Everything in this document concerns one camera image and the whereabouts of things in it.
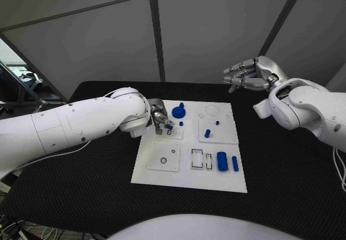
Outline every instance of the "black mat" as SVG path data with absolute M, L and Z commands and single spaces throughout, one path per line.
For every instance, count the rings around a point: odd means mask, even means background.
M 132 184 L 142 139 L 116 131 L 79 153 L 30 166 L 0 211 L 100 234 L 164 215 L 198 213 L 256 222 L 305 239 L 345 239 L 346 194 L 332 147 L 306 129 L 289 131 L 273 117 L 259 118 L 253 105 L 269 94 L 246 89 L 228 94 L 228 86 L 215 84 L 92 81 L 71 101 L 129 86 L 148 98 L 233 104 L 249 194 Z

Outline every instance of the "hole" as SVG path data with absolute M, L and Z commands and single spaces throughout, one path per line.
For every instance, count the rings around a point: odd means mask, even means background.
M 338 132 L 341 129 L 342 129 L 342 125 L 338 124 L 338 125 L 334 127 L 334 131 Z

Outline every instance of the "table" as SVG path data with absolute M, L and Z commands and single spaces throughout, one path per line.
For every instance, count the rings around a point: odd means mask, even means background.
M 269 93 L 240 89 L 230 94 L 224 84 L 89 81 L 71 102 L 122 87 L 148 98 L 233 104 L 249 193 L 132 184 L 142 138 L 117 130 L 80 152 L 27 167 L 0 211 L 106 235 L 151 218 L 198 213 L 252 221 L 305 239 L 345 238 L 346 194 L 332 147 L 305 128 L 290 131 L 273 117 L 259 118 L 253 105 Z

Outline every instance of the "blue small part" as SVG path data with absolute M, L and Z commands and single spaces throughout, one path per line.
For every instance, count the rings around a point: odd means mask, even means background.
M 237 162 L 237 156 L 233 156 L 233 168 L 234 168 L 234 171 L 236 171 L 236 172 L 240 171 L 239 162 Z
M 172 115 L 177 119 L 181 119 L 187 115 L 185 104 L 182 102 L 181 105 L 174 108 Z
M 228 156 L 227 153 L 224 151 L 220 151 L 217 154 L 217 158 L 218 158 L 218 170 L 221 172 L 226 172 L 230 170 L 230 165 L 228 165 Z
M 205 131 L 205 135 L 204 135 L 204 136 L 205 136 L 207 138 L 210 138 L 210 135 L 211 135 L 211 130 L 207 129 L 207 131 Z

